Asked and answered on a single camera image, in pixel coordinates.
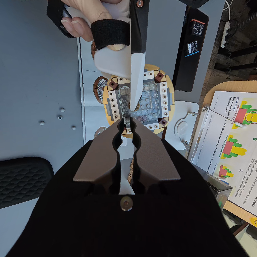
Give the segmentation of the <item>person's left hand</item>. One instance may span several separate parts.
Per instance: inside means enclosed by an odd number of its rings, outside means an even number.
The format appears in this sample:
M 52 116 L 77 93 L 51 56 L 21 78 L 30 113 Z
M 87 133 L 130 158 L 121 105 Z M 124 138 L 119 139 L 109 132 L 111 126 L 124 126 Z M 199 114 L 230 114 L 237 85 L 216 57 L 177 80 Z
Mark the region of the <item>person's left hand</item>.
M 112 16 L 101 2 L 118 4 L 121 0 L 63 0 L 63 2 L 81 11 L 90 23 L 93 23 L 97 20 L 112 19 Z M 91 29 L 84 19 L 63 17 L 61 23 L 72 36 L 82 37 L 88 42 L 93 41 Z

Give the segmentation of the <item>black battery orange stripe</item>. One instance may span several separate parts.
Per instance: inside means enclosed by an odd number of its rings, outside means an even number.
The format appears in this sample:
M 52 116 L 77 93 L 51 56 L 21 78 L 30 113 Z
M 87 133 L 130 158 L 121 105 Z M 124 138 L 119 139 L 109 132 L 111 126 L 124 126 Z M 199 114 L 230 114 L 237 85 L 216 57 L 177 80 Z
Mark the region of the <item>black battery orange stripe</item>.
M 190 21 L 191 35 L 202 37 L 204 25 L 205 25 L 204 22 L 198 21 L 196 19 L 192 19 Z

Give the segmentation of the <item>lego instruction booklet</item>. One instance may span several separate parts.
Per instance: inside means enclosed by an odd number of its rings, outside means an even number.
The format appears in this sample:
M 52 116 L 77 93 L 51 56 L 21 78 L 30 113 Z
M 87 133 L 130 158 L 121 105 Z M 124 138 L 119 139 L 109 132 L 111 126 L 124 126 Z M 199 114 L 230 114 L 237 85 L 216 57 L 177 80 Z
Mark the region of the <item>lego instruction booklet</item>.
M 100 104 L 93 93 L 95 80 L 102 76 L 101 72 L 95 67 L 92 54 L 92 42 L 87 42 L 82 38 L 77 39 L 79 76 L 82 101 L 82 124 L 84 143 L 94 139 L 94 134 L 100 127 L 109 127 L 106 119 L 104 105 Z M 135 194 L 128 182 L 130 165 L 134 153 L 132 139 L 122 137 L 123 144 L 118 148 L 121 159 L 121 187 L 120 194 Z

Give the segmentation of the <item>black wrist rest pad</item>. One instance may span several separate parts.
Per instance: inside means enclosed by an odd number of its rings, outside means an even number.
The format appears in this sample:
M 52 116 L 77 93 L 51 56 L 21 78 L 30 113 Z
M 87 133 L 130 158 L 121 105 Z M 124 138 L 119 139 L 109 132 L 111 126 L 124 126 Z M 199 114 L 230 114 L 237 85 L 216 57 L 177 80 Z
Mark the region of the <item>black wrist rest pad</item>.
M 40 197 L 53 176 L 52 165 L 41 157 L 0 161 L 0 208 Z

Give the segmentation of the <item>gold round lego base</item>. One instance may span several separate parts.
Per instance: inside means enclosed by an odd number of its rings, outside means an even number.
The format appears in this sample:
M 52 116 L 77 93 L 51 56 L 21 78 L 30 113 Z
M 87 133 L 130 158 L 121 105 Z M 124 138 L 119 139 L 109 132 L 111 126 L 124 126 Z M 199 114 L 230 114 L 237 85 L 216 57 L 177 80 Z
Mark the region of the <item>gold round lego base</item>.
M 131 86 L 128 79 L 111 75 L 103 91 L 103 105 L 109 125 L 118 119 L 135 118 L 156 135 L 163 132 L 175 111 L 174 88 L 171 79 L 155 65 L 145 64 L 142 96 L 131 111 Z M 130 127 L 124 124 L 122 136 L 132 138 Z

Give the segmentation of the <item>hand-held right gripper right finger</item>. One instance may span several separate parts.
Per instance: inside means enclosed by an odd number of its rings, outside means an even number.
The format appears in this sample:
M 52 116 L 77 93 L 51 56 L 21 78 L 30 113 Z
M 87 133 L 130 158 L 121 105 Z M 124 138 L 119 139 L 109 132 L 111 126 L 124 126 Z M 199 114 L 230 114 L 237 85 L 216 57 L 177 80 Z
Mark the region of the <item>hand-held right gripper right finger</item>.
M 149 189 L 152 185 L 180 180 L 161 138 L 135 118 L 130 118 L 130 126 L 136 148 L 132 188 Z

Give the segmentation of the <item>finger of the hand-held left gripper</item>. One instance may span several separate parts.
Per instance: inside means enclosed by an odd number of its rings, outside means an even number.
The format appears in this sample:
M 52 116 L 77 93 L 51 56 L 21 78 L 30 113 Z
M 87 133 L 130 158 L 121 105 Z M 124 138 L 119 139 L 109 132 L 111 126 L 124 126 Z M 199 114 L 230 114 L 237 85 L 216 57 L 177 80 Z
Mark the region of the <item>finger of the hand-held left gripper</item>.
M 131 55 L 131 111 L 134 111 L 142 96 L 145 53 Z

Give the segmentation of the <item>black battery blue stripe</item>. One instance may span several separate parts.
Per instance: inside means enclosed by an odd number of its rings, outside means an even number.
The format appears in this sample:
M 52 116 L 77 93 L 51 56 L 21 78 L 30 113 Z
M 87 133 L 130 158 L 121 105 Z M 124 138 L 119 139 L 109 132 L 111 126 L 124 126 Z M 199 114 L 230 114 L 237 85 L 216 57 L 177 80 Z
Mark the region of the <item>black battery blue stripe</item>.
M 193 41 L 193 42 L 186 44 L 185 57 L 189 57 L 189 56 L 195 55 L 197 53 L 199 53 L 197 41 Z

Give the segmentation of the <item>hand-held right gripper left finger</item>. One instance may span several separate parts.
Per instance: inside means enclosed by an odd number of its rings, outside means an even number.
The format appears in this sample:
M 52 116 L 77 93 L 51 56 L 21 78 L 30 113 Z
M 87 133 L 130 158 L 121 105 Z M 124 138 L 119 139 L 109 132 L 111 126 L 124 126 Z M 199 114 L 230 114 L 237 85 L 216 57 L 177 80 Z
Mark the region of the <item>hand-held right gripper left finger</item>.
M 124 131 L 124 119 L 118 119 L 94 138 L 82 160 L 74 182 L 102 185 L 105 190 L 120 190 L 121 163 L 118 148 Z

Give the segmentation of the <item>white power strip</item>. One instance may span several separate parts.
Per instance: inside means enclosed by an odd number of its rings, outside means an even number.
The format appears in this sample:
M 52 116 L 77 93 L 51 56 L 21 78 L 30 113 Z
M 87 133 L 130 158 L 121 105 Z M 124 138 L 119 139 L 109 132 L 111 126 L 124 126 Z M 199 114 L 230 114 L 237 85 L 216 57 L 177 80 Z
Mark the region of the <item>white power strip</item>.
M 229 31 L 230 31 L 230 21 L 227 21 L 225 23 L 224 30 L 223 30 L 223 35 L 222 35 L 221 44 L 220 44 L 221 48 L 225 47 Z

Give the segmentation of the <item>black desk mat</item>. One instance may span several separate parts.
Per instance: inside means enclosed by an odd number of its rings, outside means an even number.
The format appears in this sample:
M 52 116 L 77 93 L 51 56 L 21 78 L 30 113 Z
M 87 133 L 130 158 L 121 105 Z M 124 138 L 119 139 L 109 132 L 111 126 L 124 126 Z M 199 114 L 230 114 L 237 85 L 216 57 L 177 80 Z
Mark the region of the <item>black desk mat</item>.
M 196 19 L 205 23 L 202 37 L 191 35 L 190 21 L 192 19 Z M 207 31 L 208 21 L 209 17 L 206 14 L 196 8 L 187 6 L 172 79 L 175 90 L 191 92 L 193 89 L 198 63 Z M 193 41 L 198 42 L 199 53 L 185 57 L 186 44 Z

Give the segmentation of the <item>printed instruction sheet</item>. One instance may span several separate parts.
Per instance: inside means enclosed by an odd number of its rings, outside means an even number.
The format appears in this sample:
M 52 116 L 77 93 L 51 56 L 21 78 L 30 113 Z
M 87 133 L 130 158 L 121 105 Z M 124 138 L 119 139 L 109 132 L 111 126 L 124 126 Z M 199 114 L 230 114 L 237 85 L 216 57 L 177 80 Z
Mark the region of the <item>printed instruction sheet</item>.
M 257 213 L 257 98 L 251 92 L 216 91 L 193 164 L 233 189 L 228 200 Z

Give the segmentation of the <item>black lego set box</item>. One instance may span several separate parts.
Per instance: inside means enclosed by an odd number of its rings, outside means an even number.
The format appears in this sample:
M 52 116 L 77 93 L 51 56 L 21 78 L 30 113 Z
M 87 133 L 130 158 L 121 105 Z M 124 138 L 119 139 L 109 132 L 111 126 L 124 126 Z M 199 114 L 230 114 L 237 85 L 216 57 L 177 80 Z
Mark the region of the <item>black lego set box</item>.
M 203 169 L 197 167 L 196 165 L 192 164 L 194 168 L 198 171 L 198 173 L 202 176 L 205 183 L 208 185 L 210 190 L 212 191 L 215 199 L 217 200 L 219 207 L 221 210 L 223 210 L 224 205 L 232 192 L 232 187 L 229 186 L 224 181 L 214 177 L 213 175 L 209 174 L 208 172 L 205 172 Z M 131 165 L 130 165 L 130 172 L 128 175 L 128 182 L 133 189 L 133 191 L 136 194 L 143 194 L 147 193 L 146 189 L 143 189 L 141 185 L 136 185 L 133 182 L 133 171 L 134 171 L 134 158 L 132 159 Z M 180 185 L 174 184 L 174 182 L 169 182 L 168 184 L 163 184 L 163 187 L 160 189 L 163 194 L 170 194 L 170 195 L 178 195 L 180 192 L 184 192 L 183 189 L 181 189 Z

